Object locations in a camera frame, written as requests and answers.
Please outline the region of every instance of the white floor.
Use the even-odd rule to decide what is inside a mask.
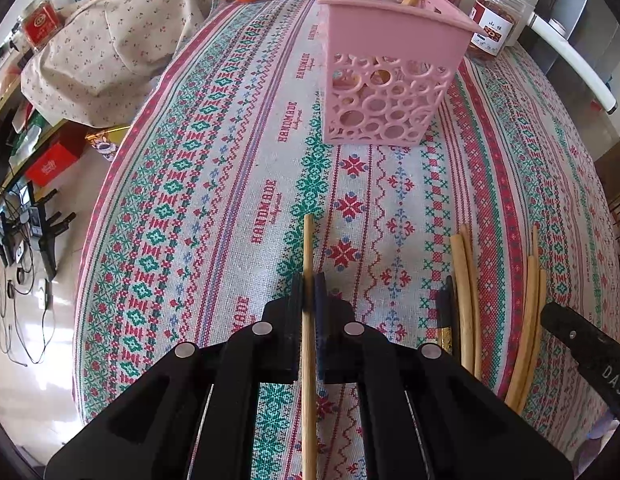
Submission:
[[[16,337],[12,300],[1,298],[0,309],[5,309],[5,326],[11,326],[10,356],[27,367],[10,361],[0,349],[0,423],[17,446],[23,447],[43,465],[80,430],[80,421],[72,400],[72,336],[74,335],[75,295],[78,266],[90,216],[100,187],[105,180],[109,163],[95,150],[86,147],[83,156],[72,167],[59,175],[46,190],[58,189],[48,202],[47,215],[59,210],[64,218],[74,211],[76,219],[69,231],[56,240],[58,274],[50,285],[53,296],[52,311],[45,319],[45,335],[50,338],[43,361],[33,365]],[[26,251],[24,266],[29,265]],[[7,280],[16,283],[16,266],[7,271]],[[4,294],[5,281],[0,264],[0,288]],[[38,297],[35,295],[43,267],[34,254],[34,290],[28,296],[16,295],[18,325],[27,349],[36,361],[43,348]],[[27,291],[27,286],[18,286]],[[5,340],[0,328],[0,348]]]

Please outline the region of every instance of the white label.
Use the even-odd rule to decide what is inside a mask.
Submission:
[[[472,7],[470,18],[485,31],[484,34],[475,34],[471,40],[472,44],[496,56],[506,42],[513,24],[479,2]]]

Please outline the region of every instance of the pink plastic basket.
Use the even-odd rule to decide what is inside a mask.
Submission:
[[[447,0],[318,0],[325,42],[323,140],[415,146],[481,28]]]

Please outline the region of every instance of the screw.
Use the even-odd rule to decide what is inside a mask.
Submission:
[[[427,343],[421,347],[421,353],[427,359],[439,359],[441,357],[441,348],[433,343]]]
[[[254,332],[255,335],[267,335],[272,332],[272,325],[267,321],[259,321],[252,325],[252,332]]]
[[[362,324],[353,321],[351,323],[346,323],[346,326],[343,327],[343,330],[348,335],[361,335],[365,330],[365,327]]]
[[[190,357],[194,353],[195,346],[192,343],[181,343],[176,348],[174,348],[174,353],[177,357],[181,359],[185,359],[186,357]]]

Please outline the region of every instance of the patterned tablecloth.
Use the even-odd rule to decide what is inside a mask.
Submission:
[[[83,252],[75,393],[93,418],[176,343],[206,346],[258,320],[315,268],[393,342],[435,338],[449,236],[472,226],[483,382],[504,397],[537,224],[548,297],[607,333],[620,288],[606,201],[579,135],[523,49],[465,60],[418,148],[321,142],[318,5],[221,9],[172,62],[107,175]],[[253,478],[299,478],[299,388],[263,384]],[[524,418],[568,455],[602,411],[544,333]],[[352,384],[319,391],[322,478],[363,478]]]

